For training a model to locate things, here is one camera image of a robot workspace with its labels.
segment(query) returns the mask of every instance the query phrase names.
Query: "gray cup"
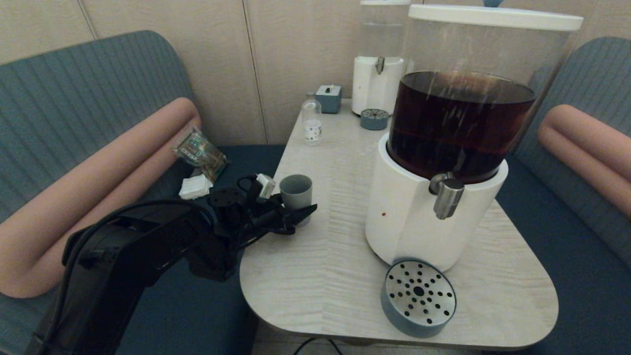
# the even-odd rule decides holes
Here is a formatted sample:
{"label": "gray cup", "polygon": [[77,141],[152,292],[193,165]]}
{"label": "gray cup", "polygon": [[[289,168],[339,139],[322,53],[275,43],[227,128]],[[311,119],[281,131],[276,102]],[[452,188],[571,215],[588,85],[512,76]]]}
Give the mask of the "gray cup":
{"label": "gray cup", "polygon": [[[311,206],[311,191],[313,183],[305,175],[289,175],[280,181],[280,194],[283,203],[289,211],[299,210]],[[305,218],[298,226],[304,226],[311,216]]]}

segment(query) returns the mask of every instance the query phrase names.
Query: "white dispenser base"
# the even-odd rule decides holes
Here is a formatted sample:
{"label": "white dispenser base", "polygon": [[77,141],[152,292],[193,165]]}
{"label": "white dispenser base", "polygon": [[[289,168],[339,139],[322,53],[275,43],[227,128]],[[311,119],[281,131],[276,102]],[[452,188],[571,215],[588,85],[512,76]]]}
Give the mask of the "white dispenser base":
{"label": "white dispenser base", "polygon": [[506,180],[509,166],[504,160],[491,179],[465,185],[454,215],[439,220],[430,181],[397,165],[386,151],[387,141],[388,134],[379,141],[366,218],[368,244],[388,264],[416,258],[446,271],[464,251]]}
{"label": "white dispenser base", "polygon": [[356,114],[361,114],[365,109],[380,109],[389,114],[394,112],[404,61],[398,57],[388,57],[384,70],[377,74],[377,60],[377,57],[355,58],[351,108]]}

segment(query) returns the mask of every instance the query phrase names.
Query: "dark brown liquid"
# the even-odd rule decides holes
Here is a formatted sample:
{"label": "dark brown liquid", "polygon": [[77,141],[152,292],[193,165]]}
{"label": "dark brown liquid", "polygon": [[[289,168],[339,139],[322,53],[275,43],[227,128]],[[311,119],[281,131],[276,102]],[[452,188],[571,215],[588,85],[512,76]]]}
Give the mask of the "dark brown liquid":
{"label": "dark brown liquid", "polygon": [[387,151],[431,179],[453,172],[464,183],[491,178],[535,99],[528,87],[482,73],[410,73],[401,79]]}

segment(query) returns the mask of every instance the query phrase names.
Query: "metal spigot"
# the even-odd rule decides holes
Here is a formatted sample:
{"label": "metal spigot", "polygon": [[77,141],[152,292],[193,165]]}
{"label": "metal spigot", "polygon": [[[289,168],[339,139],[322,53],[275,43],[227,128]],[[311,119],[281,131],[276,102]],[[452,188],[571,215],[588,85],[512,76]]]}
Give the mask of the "metal spigot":
{"label": "metal spigot", "polygon": [[377,58],[377,63],[375,64],[377,75],[381,75],[381,72],[384,70],[384,65],[386,65],[386,59],[384,57]]}
{"label": "metal spigot", "polygon": [[436,196],[434,212],[436,218],[447,219],[454,215],[464,192],[462,181],[454,179],[451,172],[438,174],[430,181],[430,192]]}

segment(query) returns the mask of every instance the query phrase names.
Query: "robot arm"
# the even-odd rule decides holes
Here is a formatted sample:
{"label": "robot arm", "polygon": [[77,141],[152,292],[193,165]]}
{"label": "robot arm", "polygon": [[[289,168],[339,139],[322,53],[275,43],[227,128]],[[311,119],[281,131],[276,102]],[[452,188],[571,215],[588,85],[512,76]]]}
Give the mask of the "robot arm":
{"label": "robot arm", "polygon": [[208,203],[215,216],[191,202],[145,203],[136,217],[73,234],[62,261],[70,276],[57,290],[61,308],[49,308],[25,354],[114,354],[144,289],[181,258],[194,275],[225,281],[239,250],[269,232],[293,234],[317,208],[289,212],[280,195],[258,199],[261,188],[251,179],[245,196],[237,188],[214,192]]}

